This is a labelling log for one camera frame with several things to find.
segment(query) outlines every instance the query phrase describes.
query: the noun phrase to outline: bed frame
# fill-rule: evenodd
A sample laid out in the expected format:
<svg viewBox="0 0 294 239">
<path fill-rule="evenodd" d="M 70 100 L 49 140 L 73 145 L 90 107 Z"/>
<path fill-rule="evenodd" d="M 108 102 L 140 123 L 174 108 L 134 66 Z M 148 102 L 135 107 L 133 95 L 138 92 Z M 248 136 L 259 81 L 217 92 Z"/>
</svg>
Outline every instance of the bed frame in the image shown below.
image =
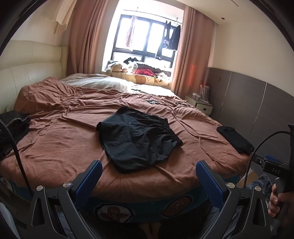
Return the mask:
<svg viewBox="0 0 294 239">
<path fill-rule="evenodd" d="M 0 56 L 0 113 L 11 108 L 24 85 L 66 77 L 67 47 L 11 40 Z"/>
</svg>

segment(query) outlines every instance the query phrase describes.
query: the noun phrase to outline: finger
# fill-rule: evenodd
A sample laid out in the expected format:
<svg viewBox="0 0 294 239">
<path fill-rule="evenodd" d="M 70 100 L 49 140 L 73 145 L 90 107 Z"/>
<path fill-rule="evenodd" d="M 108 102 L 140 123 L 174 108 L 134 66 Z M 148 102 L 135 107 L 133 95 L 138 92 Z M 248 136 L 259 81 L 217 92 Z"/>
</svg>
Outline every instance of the finger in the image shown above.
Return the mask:
<svg viewBox="0 0 294 239">
<path fill-rule="evenodd" d="M 277 205 L 278 204 L 278 198 L 277 198 L 277 196 L 272 192 L 271 194 L 270 194 L 270 201 L 272 202 L 272 204 L 274 204 L 274 205 Z"/>
<path fill-rule="evenodd" d="M 274 184 L 274 185 L 272 186 L 272 192 L 273 192 L 273 193 L 276 193 L 276 191 L 277 191 L 277 186 L 276 186 L 276 184 Z"/>
<path fill-rule="evenodd" d="M 280 193 L 278 199 L 281 202 L 292 204 L 294 203 L 294 192 Z"/>
<path fill-rule="evenodd" d="M 270 209 L 268 209 L 268 215 L 272 218 L 274 218 L 276 216 L 276 214 L 273 213 Z"/>
<path fill-rule="evenodd" d="M 274 204 L 272 204 L 271 202 L 269 202 L 268 204 L 268 208 L 272 211 L 272 213 L 277 214 L 280 211 L 280 208 Z"/>
</svg>

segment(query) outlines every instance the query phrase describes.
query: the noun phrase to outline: window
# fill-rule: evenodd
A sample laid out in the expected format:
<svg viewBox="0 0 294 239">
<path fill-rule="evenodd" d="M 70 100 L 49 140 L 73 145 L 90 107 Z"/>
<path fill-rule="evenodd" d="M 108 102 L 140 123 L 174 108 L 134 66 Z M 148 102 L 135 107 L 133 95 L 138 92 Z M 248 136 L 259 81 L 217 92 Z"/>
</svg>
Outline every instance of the window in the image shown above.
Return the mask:
<svg viewBox="0 0 294 239">
<path fill-rule="evenodd" d="M 161 43 L 164 23 L 138 17 L 133 35 L 133 51 L 130 51 L 126 47 L 126 35 L 131 26 L 131 18 L 132 16 L 130 15 L 121 15 L 114 39 L 111 59 L 114 61 L 124 61 L 131 57 L 137 58 L 137 60 L 153 67 L 171 68 L 175 58 L 175 51 L 163 48 L 162 59 L 155 59 Z"/>
</svg>

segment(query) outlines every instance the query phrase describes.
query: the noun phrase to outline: curtain rod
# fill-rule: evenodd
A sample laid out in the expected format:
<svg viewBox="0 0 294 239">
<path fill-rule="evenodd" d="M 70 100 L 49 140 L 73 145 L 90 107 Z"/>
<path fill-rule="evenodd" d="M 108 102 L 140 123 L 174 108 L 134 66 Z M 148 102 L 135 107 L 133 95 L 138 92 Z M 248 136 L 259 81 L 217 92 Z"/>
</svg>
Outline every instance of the curtain rod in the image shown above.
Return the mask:
<svg viewBox="0 0 294 239">
<path fill-rule="evenodd" d="M 134 12 L 146 13 L 146 14 L 150 14 L 150 15 L 154 15 L 154 16 L 162 17 L 162 18 L 164 18 L 164 19 L 167 19 L 167 20 L 174 21 L 174 22 L 177 22 L 177 23 L 179 23 L 179 24 L 182 24 L 181 22 L 178 21 L 178 18 L 177 18 L 177 20 L 175 21 L 175 20 L 172 20 L 172 19 L 167 18 L 167 17 L 164 17 L 164 16 L 159 16 L 159 15 L 156 15 L 156 14 L 153 14 L 153 13 L 148 13 L 148 12 L 143 12 L 143 11 L 138 11 L 138 10 L 137 10 L 137 11 L 135 11 L 135 10 L 124 10 L 124 11 L 134 11 Z"/>
</svg>

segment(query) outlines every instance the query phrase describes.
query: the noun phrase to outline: brown bedsheet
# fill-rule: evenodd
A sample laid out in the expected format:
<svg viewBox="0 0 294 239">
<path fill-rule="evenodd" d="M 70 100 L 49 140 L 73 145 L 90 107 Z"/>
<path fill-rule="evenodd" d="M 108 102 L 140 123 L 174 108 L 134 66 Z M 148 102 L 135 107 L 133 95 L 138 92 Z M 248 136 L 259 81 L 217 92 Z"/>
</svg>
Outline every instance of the brown bedsheet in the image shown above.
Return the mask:
<svg viewBox="0 0 294 239">
<path fill-rule="evenodd" d="M 58 187 L 72 181 L 92 160 L 103 164 L 103 174 L 93 196 L 112 201 L 153 201 L 181 195 L 199 185 L 195 165 L 205 160 L 224 178 L 243 172 L 248 156 L 240 155 L 216 128 L 220 124 L 192 107 L 152 105 L 149 95 L 71 87 L 47 78 L 24 86 L 15 110 L 31 115 L 30 132 L 18 149 L 32 188 Z M 175 97 L 160 97 L 174 105 Z M 183 141 L 168 160 L 143 171 L 119 173 L 106 157 L 96 125 L 121 106 L 167 118 L 171 129 Z M 1 174 L 25 187 L 14 153 L 0 162 Z"/>
</svg>

